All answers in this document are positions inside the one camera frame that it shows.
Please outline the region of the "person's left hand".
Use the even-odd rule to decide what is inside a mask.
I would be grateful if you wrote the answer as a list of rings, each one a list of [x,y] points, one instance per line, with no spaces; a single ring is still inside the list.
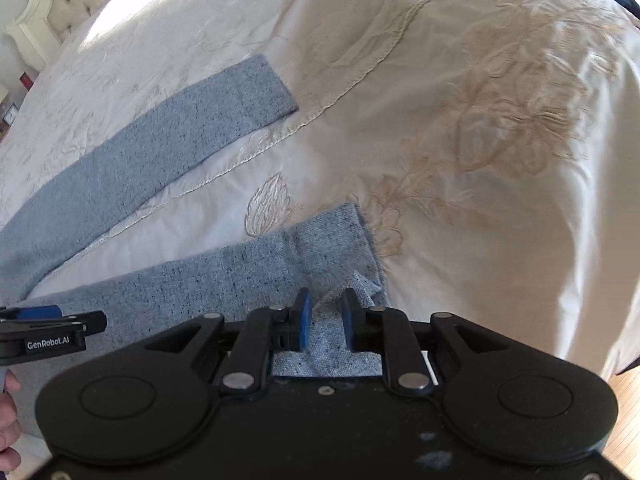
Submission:
[[[14,471],[21,463],[21,456],[12,445],[21,437],[21,426],[18,422],[17,407],[12,393],[21,389],[21,384],[9,370],[6,372],[1,386],[1,478],[6,478],[8,472]]]

